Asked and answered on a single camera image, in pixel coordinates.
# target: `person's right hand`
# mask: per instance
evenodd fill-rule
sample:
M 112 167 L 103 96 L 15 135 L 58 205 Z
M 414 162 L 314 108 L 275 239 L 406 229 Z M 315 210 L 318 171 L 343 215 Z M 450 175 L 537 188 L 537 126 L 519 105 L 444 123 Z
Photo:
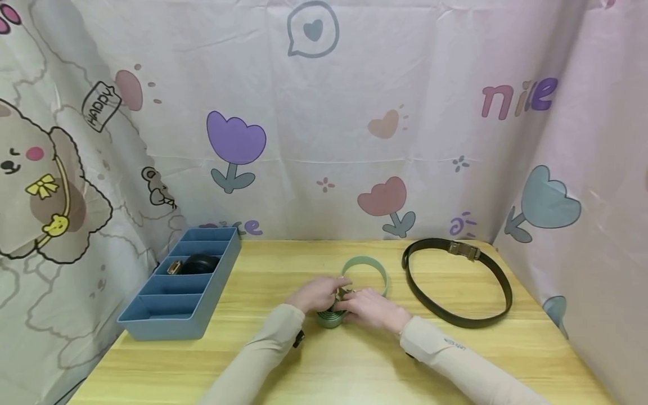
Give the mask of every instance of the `person's right hand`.
M 334 311 L 348 311 L 345 321 L 369 327 L 386 329 L 400 334 L 412 315 L 372 288 L 344 294 L 342 301 L 333 306 Z

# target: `rolled black belt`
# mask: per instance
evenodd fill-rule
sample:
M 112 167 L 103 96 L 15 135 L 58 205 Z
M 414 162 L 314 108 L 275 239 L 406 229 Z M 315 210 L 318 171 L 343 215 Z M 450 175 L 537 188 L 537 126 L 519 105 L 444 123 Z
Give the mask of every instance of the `rolled black belt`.
M 425 295 L 423 291 L 421 291 L 421 289 L 414 282 L 414 279 L 412 279 L 411 277 L 410 257 L 412 253 L 422 249 L 441 249 L 453 255 L 465 256 L 471 262 L 477 260 L 483 263 L 486 267 L 488 267 L 488 269 L 490 269 L 490 271 L 492 271 L 493 274 L 495 274 L 497 281 L 500 282 L 500 286 L 502 287 L 502 291 L 504 292 L 504 297 L 506 299 L 506 308 L 504 309 L 504 311 L 501 314 L 491 316 L 490 318 L 469 319 L 455 315 L 432 301 L 427 295 Z M 509 312 L 511 306 L 513 305 L 513 291 L 511 290 L 511 284 L 509 283 L 509 280 L 506 278 L 506 274 L 504 274 L 502 268 L 499 267 L 494 260 L 492 260 L 479 248 L 473 245 L 441 238 L 422 239 L 414 242 L 413 244 L 409 245 L 407 249 L 405 249 L 403 258 L 401 260 L 401 265 L 405 270 L 407 284 L 410 286 L 410 290 L 414 293 L 414 296 L 436 316 L 455 326 L 467 329 L 478 329 L 493 325 L 494 323 L 497 323 L 504 317 L 506 317 L 506 314 Z

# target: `person's left hand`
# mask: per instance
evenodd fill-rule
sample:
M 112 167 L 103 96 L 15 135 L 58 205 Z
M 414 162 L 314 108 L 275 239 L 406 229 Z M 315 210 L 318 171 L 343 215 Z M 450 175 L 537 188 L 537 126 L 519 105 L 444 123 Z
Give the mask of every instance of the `person's left hand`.
M 339 287 L 351 284 L 346 277 L 318 277 L 304 284 L 288 297 L 286 304 L 301 310 L 304 314 L 315 310 L 326 311 L 335 304 L 335 293 Z

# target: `rolled green belt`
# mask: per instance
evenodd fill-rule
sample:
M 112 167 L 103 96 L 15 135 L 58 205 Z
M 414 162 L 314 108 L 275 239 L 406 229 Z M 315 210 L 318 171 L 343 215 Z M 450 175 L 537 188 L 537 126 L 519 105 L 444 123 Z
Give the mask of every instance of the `rolled green belt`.
M 340 275 L 345 275 L 347 270 L 353 266 L 356 266 L 357 264 L 368 264 L 371 267 L 375 268 L 378 270 L 378 272 L 382 275 L 382 279 L 385 282 L 385 289 L 382 291 L 382 296 L 386 297 L 387 296 L 387 291 L 389 290 L 389 277 L 387 277 L 387 271 L 385 271 L 385 268 L 378 262 L 376 259 L 373 259 L 368 256 L 355 256 L 349 259 L 347 264 L 344 265 L 342 268 L 342 271 L 340 272 Z M 344 290 L 343 288 L 340 288 L 339 291 L 339 296 L 342 297 L 344 293 L 347 291 Z M 340 301 L 340 298 L 337 296 L 335 297 L 335 303 L 338 303 Z M 326 311 L 323 312 L 318 312 L 315 320 L 319 324 L 319 326 L 331 329 L 334 327 L 339 326 L 342 321 L 344 320 L 344 317 L 347 315 L 346 311 L 333 311 L 333 307 L 330 307 Z

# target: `beige arm sleeve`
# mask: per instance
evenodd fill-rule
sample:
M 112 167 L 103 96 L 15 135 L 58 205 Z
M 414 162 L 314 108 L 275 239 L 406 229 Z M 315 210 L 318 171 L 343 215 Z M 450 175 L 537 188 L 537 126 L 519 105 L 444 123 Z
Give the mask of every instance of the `beige arm sleeve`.
M 477 405 L 548 405 L 523 383 L 415 316 L 400 334 L 400 346 L 455 384 Z
M 292 305 L 274 308 L 261 330 L 243 346 L 198 405 L 251 404 L 270 371 L 295 343 L 304 317 Z

